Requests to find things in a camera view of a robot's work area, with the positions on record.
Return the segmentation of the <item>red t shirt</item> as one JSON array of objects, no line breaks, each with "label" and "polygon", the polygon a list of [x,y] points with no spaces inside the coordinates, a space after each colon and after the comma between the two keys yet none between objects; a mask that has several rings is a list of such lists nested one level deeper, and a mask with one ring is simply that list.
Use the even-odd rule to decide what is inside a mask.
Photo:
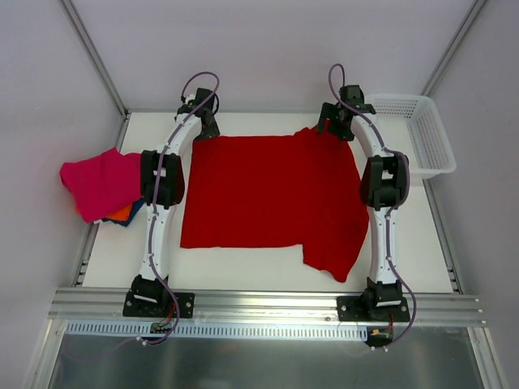
[{"label": "red t shirt", "polygon": [[360,183],[350,145],[314,128],[195,141],[180,245],[300,245],[307,266],[343,283],[368,230]]}]

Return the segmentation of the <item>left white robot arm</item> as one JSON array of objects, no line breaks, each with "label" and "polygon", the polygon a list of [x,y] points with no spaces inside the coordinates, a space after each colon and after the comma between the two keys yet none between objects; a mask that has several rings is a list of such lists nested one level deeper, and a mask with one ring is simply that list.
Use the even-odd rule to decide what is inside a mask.
[{"label": "left white robot arm", "polygon": [[163,144],[140,154],[140,193],[146,205],[145,252],[139,274],[126,295],[123,315],[158,317],[176,314],[174,301],[165,287],[169,277],[169,230],[177,207],[186,193],[189,173],[183,168],[193,143],[220,135],[215,119],[217,94],[198,88],[182,97],[174,127]]}]

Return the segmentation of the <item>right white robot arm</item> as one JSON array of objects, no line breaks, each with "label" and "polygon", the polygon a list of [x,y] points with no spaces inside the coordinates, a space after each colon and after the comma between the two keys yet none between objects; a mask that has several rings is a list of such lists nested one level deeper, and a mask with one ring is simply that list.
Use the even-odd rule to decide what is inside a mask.
[{"label": "right white robot arm", "polygon": [[318,132],[327,130],[340,140],[359,141],[367,158],[360,197],[367,206],[371,235],[371,266],[362,295],[339,305],[348,320],[407,323],[410,310],[397,272],[397,210],[410,191],[408,157],[384,142],[376,125],[376,111],[358,85],[344,85],[324,103]]}]

